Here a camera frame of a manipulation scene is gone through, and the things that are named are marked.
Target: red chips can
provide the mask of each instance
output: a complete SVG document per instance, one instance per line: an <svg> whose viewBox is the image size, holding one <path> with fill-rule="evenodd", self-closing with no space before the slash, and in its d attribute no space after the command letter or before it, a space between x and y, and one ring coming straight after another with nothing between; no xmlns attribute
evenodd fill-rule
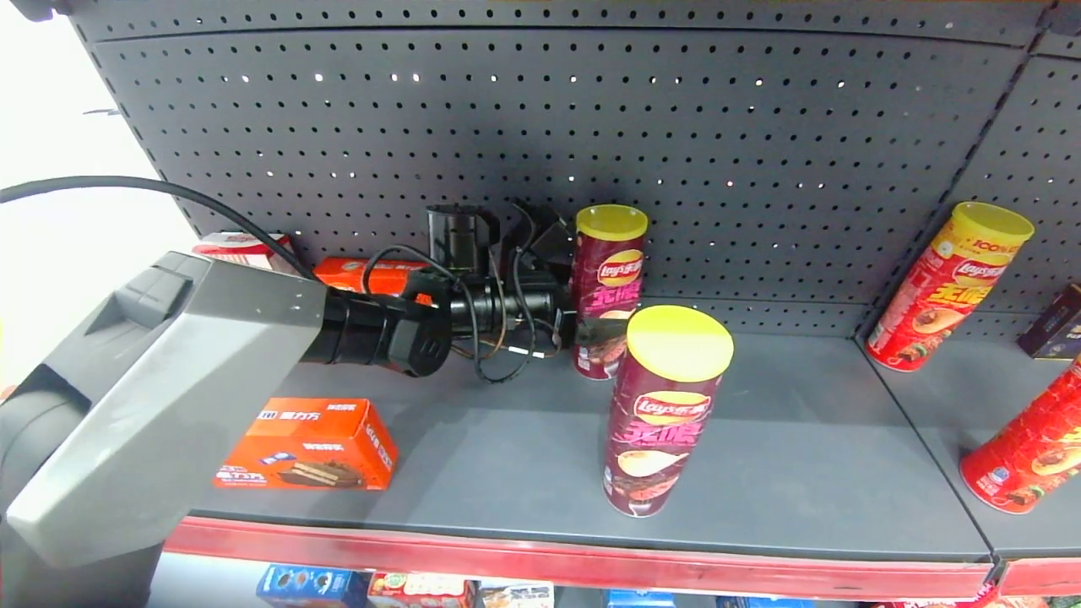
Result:
<svg viewBox="0 0 1081 608"><path fill-rule="evenodd" d="M871 357L897 371L919 369L990 293L1032 230L1001 207L955 207L868 338Z"/></svg>
<svg viewBox="0 0 1081 608"><path fill-rule="evenodd" d="M1028 513L1078 472L1081 357L990 441L961 459L969 489L1006 513Z"/></svg>
<svg viewBox="0 0 1081 608"><path fill-rule="evenodd" d="M630 318L609 413L604 493L620 513L660 511L713 409L735 346L724 326L683 306Z"/></svg>
<svg viewBox="0 0 1081 608"><path fill-rule="evenodd" d="M642 294L642 263L649 217L623 204L597 204L578 212L571 298L578 322L627 319ZM591 380L615 376L624 335L574 347L574 367Z"/></svg>

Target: pegboard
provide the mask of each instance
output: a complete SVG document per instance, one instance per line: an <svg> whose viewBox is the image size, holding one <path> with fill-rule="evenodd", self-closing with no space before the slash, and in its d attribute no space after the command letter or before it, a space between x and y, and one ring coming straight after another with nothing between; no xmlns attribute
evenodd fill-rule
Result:
<svg viewBox="0 0 1081 608"><path fill-rule="evenodd" d="M1019 315L1027 327L1081 280L1079 118L1081 63L1035 57L950 195L1000 204L1036 225L982 312Z"/></svg>
<svg viewBox="0 0 1081 608"><path fill-rule="evenodd" d="M1046 4L916 6L95 1L72 21L161 176L309 263L423 247L431 203L616 201L652 219L648 298L852 335Z"/></svg>
<svg viewBox="0 0 1081 608"><path fill-rule="evenodd" d="M1036 53L1081 60L1081 38L1045 34L1036 45Z"/></svg>
<svg viewBox="0 0 1081 608"><path fill-rule="evenodd" d="M1025 47L1049 2L486 2L83 0L84 41L324 28L678 28L831 31Z"/></svg>

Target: gray shelf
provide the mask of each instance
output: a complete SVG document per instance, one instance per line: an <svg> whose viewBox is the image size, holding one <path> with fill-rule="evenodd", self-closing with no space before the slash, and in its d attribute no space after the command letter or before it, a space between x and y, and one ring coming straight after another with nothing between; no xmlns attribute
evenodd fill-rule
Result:
<svg viewBox="0 0 1081 608"><path fill-rule="evenodd" d="M195 515L605 546L973 561L988 547L855 343L738 335L718 407L666 508L600 487L611 384L539 361L482 386L302 366L280 395L370 397L401 451L384 493L215 489Z"/></svg>
<svg viewBox="0 0 1081 608"><path fill-rule="evenodd" d="M1066 362L1030 359L1014 344L948 342L918 373L880 374L911 418L965 507L1004 558L1081 552L1081 484L1067 484L1028 515L1009 515L977 499L961 480L962 450L990 439L1062 371Z"/></svg>

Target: store shelf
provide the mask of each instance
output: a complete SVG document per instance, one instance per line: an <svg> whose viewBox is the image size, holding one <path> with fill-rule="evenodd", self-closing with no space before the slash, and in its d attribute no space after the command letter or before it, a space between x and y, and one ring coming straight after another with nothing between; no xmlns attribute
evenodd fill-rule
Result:
<svg viewBox="0 0 1081 608"><path fill-rule="evenodd" d="M1028 515L1009 515L969 491L958 463L963 450L989 439L1065 368L1032 360L1011 343L965 341L945 344L918 373L878 368L995 553L1018 560L1004 584L1024 586L1025 593L1051 593L1036 591L1045 585L1056 585L1058 594L1081 593L1081 485L1067 484Z"/></svg>
<svg viewBox="0 0 1081 608"><path fill-rule="evenodd" d="M494 387L459 360L425 380L304 366L281 395L377 405L402 452L390 490L215 489L193 515L271 526L230 524L242 531L226 541L221 524L193 521L171 548L584 586L971 595L989 569L974 565L988 547L856 345L779 335L736 343L713 418L655 517L632 519L606 503L611 384L582 379L566 360ZM940 577L919 580L927 572Z"/></svg>

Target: lay's logo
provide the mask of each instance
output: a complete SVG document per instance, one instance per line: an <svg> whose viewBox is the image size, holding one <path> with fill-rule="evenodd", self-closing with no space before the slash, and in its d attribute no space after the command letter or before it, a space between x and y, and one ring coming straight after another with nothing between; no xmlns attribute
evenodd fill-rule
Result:
<svg viewBox="0 0 1081 608"><path fill-rule="evenodd" d="M953 270L953 280L958 285L988 286L998 280L1005 272L1005 266L992 266L975 260L965 260Z"/></svg>
<svg viewBox="0 0 1081 608"><path fill-rule="evenodd" d="M709 411L712 398L685 391L654 391L635 399L635 415L657 426L693 422Z"/></svg>
<svg viewBox="0 0 1081 608"><path fill-rule="evenodd" d="M611 255L597 268L597 282L605 287L622 287L642 274L645 256L637 249L626 249Z"/></svg>

